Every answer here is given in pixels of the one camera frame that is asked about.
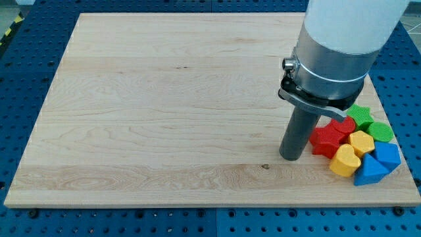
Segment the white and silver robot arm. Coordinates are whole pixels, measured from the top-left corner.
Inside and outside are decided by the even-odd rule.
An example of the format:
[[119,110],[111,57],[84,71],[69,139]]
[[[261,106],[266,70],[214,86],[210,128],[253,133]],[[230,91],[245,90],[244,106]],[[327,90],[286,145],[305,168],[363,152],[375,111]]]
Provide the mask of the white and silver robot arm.
[[282,61],[279,96],[292,121],[343,121],[409,0],[312,0],[299,37]]

